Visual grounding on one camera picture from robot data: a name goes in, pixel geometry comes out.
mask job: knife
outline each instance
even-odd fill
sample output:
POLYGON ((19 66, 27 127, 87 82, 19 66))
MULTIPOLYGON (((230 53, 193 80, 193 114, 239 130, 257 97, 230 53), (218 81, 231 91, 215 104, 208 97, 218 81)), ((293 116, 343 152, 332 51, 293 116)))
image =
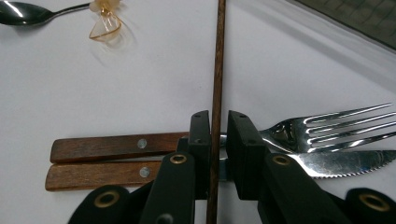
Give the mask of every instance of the knife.
MULTIPOLYGON (((396 159, 396 150, 285 154, 295 159, 313 178, 362 175, 396 159)), ((219 161, 219 179, 231 180, 227 159, 219 161)), ((153 180, 161 161, 60 163, 49 168, 46 190, 96 189, 103 185, 139 187, 153 180)))

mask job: wooden handle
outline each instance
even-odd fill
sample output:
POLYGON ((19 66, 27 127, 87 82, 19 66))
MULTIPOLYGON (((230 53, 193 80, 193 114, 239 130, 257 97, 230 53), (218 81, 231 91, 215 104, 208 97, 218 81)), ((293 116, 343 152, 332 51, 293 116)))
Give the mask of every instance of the wooden handle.
POLYGON ((158 174, 161 161, 124 161, 54 164, 49 168, 46 190, 97 189, 103 185, 140 187, 158 174))
POLYGON ((189 133, 151 133, 123 136, 58 139, 50 161, 104 161, 165 155, 176 151, 177 140, 189 133))

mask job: white tablecloth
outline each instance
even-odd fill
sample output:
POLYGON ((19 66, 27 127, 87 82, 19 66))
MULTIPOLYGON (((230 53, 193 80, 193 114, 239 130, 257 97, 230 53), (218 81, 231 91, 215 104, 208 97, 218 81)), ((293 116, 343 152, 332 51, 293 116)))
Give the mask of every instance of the white tablecloth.
MULTIPOLYGON (((85 2, 30 3, 56 11, 85 2)), ((45 191, 54 140, 187 131, 193 113, 211 110, 217 5, 122 0, 121 40, 111 46, 88 38, 98 19, 89 10, 41 27, 0 25, 0 223, 66 223, 90 192, 45 191)), ((261 130, 396 103, 393 51, 291 2, 229 0, 225 42, 223 131, 230 109, 261 130)), ((318 183, 341 198, 366 187, 396 200, 395 176, 396 162, 318 183)), ((261 223, 256 206, 240 201, 233 183, 219 185, 218 223, 261 223)), ((195 220, 205 223, 205 202, 196 203, 195 220)))

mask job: wooden stick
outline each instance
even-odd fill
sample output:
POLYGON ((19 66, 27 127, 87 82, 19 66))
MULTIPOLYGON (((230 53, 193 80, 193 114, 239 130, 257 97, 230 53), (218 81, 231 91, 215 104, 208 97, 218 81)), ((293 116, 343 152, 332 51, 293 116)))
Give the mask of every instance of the wooden stick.
POLYGON ((216 37, 215 75, 212 105, 212 150, 210 152, 210 184, 207 198, 206 224, 216 224, 219 191, 219 140, 221 128, 221 95, 224 58, 224 25, 226 0, 219 0, 216 37))

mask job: spoon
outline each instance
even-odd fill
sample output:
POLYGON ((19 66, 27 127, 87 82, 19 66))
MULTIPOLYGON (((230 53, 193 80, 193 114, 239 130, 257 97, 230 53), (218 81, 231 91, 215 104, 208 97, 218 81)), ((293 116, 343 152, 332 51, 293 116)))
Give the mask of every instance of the spoon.
POLYGON ((88 8, 89 3, 75 7, 68 7, 57 12, 46 8, 20 2, 0 2, 0 23, 14 26, 38 25, 51 21, 53 18, 65 13, 88 8))

